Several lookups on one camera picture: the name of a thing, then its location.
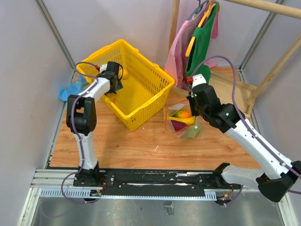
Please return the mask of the yellow banana toy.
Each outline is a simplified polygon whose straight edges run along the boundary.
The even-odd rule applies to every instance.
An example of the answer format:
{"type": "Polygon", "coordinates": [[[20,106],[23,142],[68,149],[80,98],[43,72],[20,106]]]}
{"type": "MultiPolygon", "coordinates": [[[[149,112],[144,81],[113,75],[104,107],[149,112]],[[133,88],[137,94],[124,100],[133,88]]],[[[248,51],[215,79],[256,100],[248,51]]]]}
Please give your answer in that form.
{"type": "Polygon", "coordinates": [[[189,118],[180,118],[181,122],[185,123],[186,125],[194,125],[195,124],[195,116],[189,118]]]}

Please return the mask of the clear zip top bag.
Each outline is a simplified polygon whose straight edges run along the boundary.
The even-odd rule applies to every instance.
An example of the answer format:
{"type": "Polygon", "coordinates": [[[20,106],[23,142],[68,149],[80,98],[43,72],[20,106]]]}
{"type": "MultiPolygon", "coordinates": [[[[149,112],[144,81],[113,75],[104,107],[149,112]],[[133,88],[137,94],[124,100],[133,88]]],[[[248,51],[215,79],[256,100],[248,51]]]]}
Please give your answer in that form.
{"type": "Polygon", "coordinates": [[[167,132],[177,138],[196,138],[202,130],[199,116],[193,116],[188,100],[163,108],[167,132]]]}

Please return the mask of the purple eggplant toy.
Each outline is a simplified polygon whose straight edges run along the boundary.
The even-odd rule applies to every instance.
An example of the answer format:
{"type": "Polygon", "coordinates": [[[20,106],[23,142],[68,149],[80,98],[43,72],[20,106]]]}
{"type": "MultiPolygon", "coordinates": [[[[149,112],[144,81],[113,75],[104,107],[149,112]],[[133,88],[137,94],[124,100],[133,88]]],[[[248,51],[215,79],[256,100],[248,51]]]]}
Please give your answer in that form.
{"type": "Polygon", "coordinates": [[[180,131],[183,128],[187,127],[187,124],[181,121],[171,120],[171,123],[175,131],[180,131]]]}

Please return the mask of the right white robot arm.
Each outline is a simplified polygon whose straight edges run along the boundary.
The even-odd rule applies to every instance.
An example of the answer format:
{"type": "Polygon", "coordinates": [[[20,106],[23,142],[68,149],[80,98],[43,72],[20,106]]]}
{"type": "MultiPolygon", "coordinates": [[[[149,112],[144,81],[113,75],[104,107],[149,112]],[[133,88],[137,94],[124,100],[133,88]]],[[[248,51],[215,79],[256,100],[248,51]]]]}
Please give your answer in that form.
{"type": "Polygon", "coordinates": [[[194,85],[187,99],[194,116],[201,116],[211,127],[237,141],[261,166],[261,170],[255,170],[222,163],[214,170],[214,185],[256,188],[268,200],[280,202],[301,174],[301,162],[285,158],[234,104],[221,104],[213,86],[194,85]]]}

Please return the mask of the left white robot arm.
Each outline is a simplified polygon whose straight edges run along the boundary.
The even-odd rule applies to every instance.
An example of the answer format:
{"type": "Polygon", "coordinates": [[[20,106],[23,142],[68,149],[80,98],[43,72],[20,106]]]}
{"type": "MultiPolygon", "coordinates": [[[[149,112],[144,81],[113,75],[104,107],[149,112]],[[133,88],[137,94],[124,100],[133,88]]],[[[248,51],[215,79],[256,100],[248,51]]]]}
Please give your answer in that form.
{"type": "Polygon", "coordinates": [[[95,154],[93,132],[97,125],[96,103],[104,94],[116,94],[123,88],[123,66],[109,61],[102,66],[93,66],[96,76],[80,75],[93,79],[92,84],[82,92],[69,95],[67,100],[66,125],[70,128],[79,149],[79,169],[74,174],[74,186],[97,186],[101,179],[99,163],[95,154]]]}

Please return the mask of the yellow plastic basket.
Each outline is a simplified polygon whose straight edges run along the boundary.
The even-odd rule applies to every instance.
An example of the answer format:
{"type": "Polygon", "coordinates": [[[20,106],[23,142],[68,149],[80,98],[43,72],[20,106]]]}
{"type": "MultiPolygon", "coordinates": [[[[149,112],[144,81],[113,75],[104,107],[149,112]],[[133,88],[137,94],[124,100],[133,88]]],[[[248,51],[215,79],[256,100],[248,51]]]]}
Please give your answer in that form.
{"type": "Polygon", "coordinates": [[[87,62],[101,66],[109,61],[120,63],[129,72],[129,78],[121,80],[123,89],[103,95],[102,100],[134,131],[165,105],[174,79],[123,39],[91,54],[77,70],[96,76],[98,72],[87,62]]]}

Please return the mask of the blue cloth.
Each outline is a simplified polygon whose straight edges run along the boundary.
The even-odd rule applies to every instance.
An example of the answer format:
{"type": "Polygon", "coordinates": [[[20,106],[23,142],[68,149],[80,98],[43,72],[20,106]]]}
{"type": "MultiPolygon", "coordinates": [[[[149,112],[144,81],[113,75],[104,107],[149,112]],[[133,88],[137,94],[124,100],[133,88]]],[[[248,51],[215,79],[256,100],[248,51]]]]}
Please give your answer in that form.
{"type": "Polygon", "coordinates": [[[61,88],[58,98],[64,102],[68,100],[70,95],[78,95],[89,86],[86,78],[82,75],[79,75],[77,79],[71,83],[67,88],[61,88]]]}

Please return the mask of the wooden clothes rack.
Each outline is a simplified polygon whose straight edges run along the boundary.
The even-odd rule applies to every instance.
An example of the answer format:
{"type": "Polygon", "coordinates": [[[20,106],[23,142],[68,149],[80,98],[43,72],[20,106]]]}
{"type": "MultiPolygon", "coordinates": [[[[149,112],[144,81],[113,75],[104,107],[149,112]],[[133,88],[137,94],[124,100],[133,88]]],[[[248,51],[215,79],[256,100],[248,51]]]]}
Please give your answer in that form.
{"type": "MultiPolygon", "coordinates": [[[[301,17],[301,10],[299,8],[285,6],[281,1],[271,3],[265,2],[263,0],[233,0],[232,3],[267,11],[269,12],[270,16],[279,14],[296,19],[300,19],[301,17]]],[[[227,102],[234,102],[234,104],[236,104],[240,108],[240,110],[246,115],[246,117],[250,118],[256,98],[263,92],[272,78],[282,69],[282,67],[300,46],[301,36],[298,35],[296,39],[291,43],[289,48],[270,69],[259,86],[253,86],[243,81],[238,81],[235,71],[236,68],[229,59],[227,59],[225,56],[220,55],[212,56],[211,58],[208,58],[208,61],[213,58],[220,58],[230,65],[230,69],[232,71],[232,79],[225,74],[220,74],[212,71],[210,85],[213,85],[215,88],[217,88],[216,93],[220,95],[222,103],[225,104],[227,102]]]]}

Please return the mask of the green shirt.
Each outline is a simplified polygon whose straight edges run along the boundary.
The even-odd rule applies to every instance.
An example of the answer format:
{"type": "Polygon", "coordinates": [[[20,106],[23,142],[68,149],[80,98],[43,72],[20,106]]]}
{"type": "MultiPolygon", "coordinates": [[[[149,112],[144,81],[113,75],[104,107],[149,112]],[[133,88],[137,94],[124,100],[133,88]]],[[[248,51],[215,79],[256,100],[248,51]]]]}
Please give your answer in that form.
{"type": "Polygon", "coordinates": [[[218,12],[220,4],[215,2],[209,14],[201,18],[202,25],[196,27],[192,35],[193,44],[188,46],[186,54],[186,77],[190,77],[196,67],[206,58],[210,40],[218,37],[218,12]]]}

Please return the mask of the pink shirt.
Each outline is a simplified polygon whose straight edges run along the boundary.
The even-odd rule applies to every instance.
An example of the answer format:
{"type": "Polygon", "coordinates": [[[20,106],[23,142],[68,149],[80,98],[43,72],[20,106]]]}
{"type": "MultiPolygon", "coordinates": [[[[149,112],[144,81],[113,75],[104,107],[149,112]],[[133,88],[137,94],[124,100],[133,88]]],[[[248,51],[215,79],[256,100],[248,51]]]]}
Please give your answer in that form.
{"type": "Polygon", "coordinates": [[[195,28],[202,25],[203,22],[201,21],[201,18],[205,16],[208,8],[210,6],[212,7],[212,4],[205,4],[201,12],[198,13],[194,19],[186,20],[182,24],[170,48],[164,71],[174,79],[174,85],[181,89],[190,89],[187,82],[188,77],[186,77],[185,72],[186,64],[188,62],[186,51],[188,46],[193,44],[192,35],[195,28]]]}

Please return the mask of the grey clothes hanger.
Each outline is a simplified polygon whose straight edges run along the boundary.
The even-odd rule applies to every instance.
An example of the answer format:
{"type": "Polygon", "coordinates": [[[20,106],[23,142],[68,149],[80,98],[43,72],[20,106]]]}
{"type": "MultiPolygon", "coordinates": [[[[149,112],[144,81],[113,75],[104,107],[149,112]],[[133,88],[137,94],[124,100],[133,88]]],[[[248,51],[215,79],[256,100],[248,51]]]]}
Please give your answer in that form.
{"type": "Polygon", "coordinates": [[[194,15],[197,15],[203,8],[205,4],[208,3],[208,0],[198,0],[198,6],[194,9],[194,11],[190,14],[187,20],[191,20],[194,15]]]}

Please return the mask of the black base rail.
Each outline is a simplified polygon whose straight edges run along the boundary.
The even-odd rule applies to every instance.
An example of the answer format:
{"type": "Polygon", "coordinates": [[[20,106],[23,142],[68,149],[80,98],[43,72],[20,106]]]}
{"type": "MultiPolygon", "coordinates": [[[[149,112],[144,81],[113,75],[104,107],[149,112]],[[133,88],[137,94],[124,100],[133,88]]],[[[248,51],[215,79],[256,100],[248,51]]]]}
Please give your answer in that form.
{"type": "Polygon", "coordinates": [[[100,169],[76,174],[74,186],[105,186],[105,195],[141,198],[197,198],[206,189],[231,190],[232,186],[211,170],[100,169]]]}

